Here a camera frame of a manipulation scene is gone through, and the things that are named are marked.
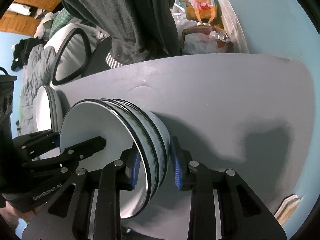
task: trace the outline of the stack of bowls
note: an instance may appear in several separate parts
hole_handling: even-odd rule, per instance
[[[120,191],[120,215],[122,219],[138,215],[166,176],[170,159],[168,130],[156,115],[130,102],[86,99],[67,112],[61,127],[60,151],[96,136],[106,139],[106,147],[80,161],[79,168],[102,169],[119,159],[133,143],[136,145],[141,160],[138,180],[133,191]]]

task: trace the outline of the person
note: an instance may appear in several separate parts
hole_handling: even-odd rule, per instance
[[[18,224],[19,224],[19,218],[23,219],[26,223],[31,222],[31,220],[35,217],[35,215],[42,209],[42,207],[45,204],[36,207],[35,209],[22,213],[19,210],[15,209],[10,205],[9,202],[6,202],[5,208],[0,208],[0,214],[4,218],[4,220],[7,222],[9,227],[12,229],[12,231],[15,232]]]

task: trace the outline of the dark gray clothing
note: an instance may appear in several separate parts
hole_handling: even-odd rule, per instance
[[[64,1],[71,14],[78,12],[110,34],[110,54],[121,64],[179,54],[177,30],[170,12],[173,0]]]

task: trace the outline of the black cable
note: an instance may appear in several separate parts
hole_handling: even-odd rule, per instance
[[[3,71],[4,74],[9,75],[8,72],[3,67],[0,67],[0,70]]]

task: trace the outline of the silver rivet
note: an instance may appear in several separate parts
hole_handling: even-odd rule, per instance
[[[191,161],[191,162],[189,162],[189,164],[191,167],[198,167],[199,166],[199,162],[197,162],[197,161]]]
[[[62,173],[66,173],[68,171],[68,168],[67,167],[63,167],[62,169],[61,169],[61,172]]]
[[[123,164],[123,161],[121,161],[121,160],[115,160],[115,161],[113,162],[113,165],[116,166],[116,167],[119,167],[119,166],[121,166],[122,164]]]
[[[76,173],[77,173],[77,175],[81,176],[81,175],[85,174],[85,169],[78,169],[76,171]]]
[[[232,169],[229,169],[226,171],[226,173],[229,175],[229,176],[234,176],[236,174],[236,172]]]

